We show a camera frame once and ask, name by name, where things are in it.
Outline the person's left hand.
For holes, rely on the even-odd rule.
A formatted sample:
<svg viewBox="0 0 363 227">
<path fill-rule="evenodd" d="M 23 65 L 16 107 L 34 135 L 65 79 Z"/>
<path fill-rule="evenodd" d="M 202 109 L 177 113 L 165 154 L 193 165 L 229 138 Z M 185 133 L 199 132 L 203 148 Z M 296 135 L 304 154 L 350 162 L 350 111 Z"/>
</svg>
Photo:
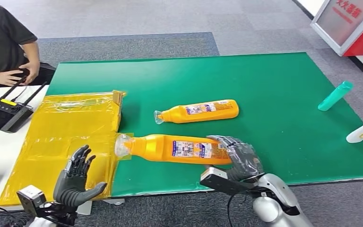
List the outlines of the person's left hand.
<svg viewBox="0 0 363 227">
<path fill-rule="evenodd" d="M 20 69 L 27 69 L 29 71 L 29 75 L 24 81 L 24 85 L 28 85 L 35 80 L 35 78 L 39 75 L 40 62 L 39 61 L 30 61 L 26 64 L 19 66 Z"/>
</svg>

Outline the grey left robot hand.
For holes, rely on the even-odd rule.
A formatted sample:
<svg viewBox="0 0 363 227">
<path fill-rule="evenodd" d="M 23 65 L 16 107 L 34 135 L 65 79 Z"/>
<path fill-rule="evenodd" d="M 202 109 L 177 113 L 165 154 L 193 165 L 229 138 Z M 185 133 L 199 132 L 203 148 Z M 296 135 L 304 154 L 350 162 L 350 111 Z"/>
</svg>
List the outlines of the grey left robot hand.
<svg viewBox="0 0 363 227">
<path fill-rule="evenodd" d="M 101 194 L 107 187 L 106 182 L 99 182 L 93 189 L 86 189 L 87 173 L 96 158 L 89 156 L 91 148 L 84 145 L 78 148 L 60 172 L 53 198 L 55 202 L 76 208 Z"/>
</svg>

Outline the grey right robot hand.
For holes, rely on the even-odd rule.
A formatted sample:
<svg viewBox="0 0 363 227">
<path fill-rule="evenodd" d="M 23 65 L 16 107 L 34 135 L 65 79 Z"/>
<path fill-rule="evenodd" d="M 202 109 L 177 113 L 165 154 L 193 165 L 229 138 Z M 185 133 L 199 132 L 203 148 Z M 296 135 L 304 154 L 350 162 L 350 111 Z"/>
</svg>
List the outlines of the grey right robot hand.
<svg viewBox="0 0 363 227">
<path fill-rule="evenodd" d="M 233 165 L 225 170 L 228 179 L 242 181 L 264 174 L 262 163 L 252 145 L 231 136 L 209 135 L 207 138 L 218 141 L 226 148 Z"/>
</svg>

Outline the person's right hand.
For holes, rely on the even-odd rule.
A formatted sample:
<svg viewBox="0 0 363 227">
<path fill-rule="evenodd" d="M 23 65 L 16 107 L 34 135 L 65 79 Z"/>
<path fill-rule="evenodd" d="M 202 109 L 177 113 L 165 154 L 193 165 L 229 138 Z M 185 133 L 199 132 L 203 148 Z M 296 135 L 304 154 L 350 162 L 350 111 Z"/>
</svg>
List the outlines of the person's right hand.
<svg viewBox="0 0 363 227">
<path fill-rule="evenodd" d="M 11 87 L 21 81 L 23 77 L 22 75 L 23 75 L 22 70 L 11 70 L 11 71 L 0 72 L 0 85 Z"/>
</svg>

